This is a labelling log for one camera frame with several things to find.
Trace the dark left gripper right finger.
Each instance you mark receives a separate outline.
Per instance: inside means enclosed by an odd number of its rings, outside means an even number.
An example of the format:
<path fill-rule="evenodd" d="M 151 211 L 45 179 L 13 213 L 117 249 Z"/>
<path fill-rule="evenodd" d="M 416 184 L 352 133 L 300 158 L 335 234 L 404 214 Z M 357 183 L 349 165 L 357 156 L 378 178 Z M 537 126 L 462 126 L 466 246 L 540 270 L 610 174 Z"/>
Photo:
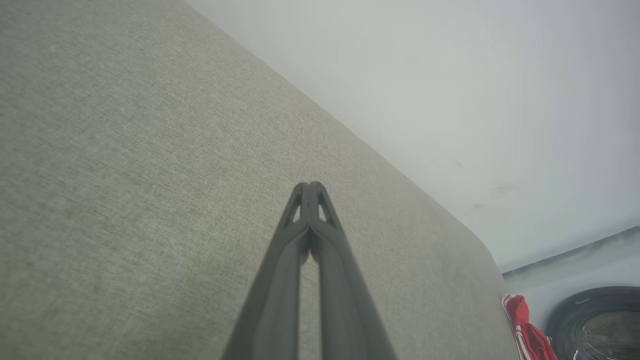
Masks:
<path fill-rule="evenodd" d="M 324 360 L 395 360 L 346 233 L 320 182 L 310 184 L 310 250 L 318 264 Z"/>

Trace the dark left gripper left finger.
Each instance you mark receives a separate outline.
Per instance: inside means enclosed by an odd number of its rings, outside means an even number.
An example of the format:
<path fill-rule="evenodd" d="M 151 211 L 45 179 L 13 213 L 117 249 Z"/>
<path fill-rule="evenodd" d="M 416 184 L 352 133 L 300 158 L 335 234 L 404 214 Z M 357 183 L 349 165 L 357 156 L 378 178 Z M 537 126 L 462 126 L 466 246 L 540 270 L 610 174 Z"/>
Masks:
<path fill-rule="evenodd" d="M 301 268 L 309 254 L 307 183 L 297 184 L 240 310 L 224 360 L 298 358 Z"/>

